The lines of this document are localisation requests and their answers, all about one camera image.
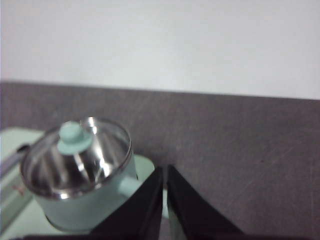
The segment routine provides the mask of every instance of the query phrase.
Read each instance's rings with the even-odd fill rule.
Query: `mint green knob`
[[[92,143],[92,135],[78,122],[67,121],[59,130],[58,151],[62,155],[73,155],[85,151]]]

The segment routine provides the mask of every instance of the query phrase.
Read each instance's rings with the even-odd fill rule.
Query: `white wall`
[[[3,0],[1,78],[320,99],[320,1]]]

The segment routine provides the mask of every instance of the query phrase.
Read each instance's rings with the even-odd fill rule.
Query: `mint green kettle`
[[[97,117],[48,131],[21,162],[21,175],[58,229],[85,232],[139,187],[129,132]]]

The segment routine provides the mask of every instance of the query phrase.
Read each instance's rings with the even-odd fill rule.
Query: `gray countertop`
[[[136,153],[173,164],[246,233],[320,239],[320,101],[1,84],[2,129],[83,116],[127,126]]]

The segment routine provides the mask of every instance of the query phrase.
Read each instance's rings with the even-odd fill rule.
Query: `kettle handle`
[[[140,188],[140,186],[143,184],[142,181],[139,181],[133,177],[130,176],[125,176],[120,184],[119,184],[119,188],[118,191],[120,194],[124,195],[127,198],[130,198],[132,196],[132,194],[134,194],[136,192],[136,190],[138,190],[138,188]],[[167,205],[167,195],[168,192],[166,189],[163,189],[162,192],[162,217],[168,219],[169,218],[169,214],[168,214],[168,205]]]

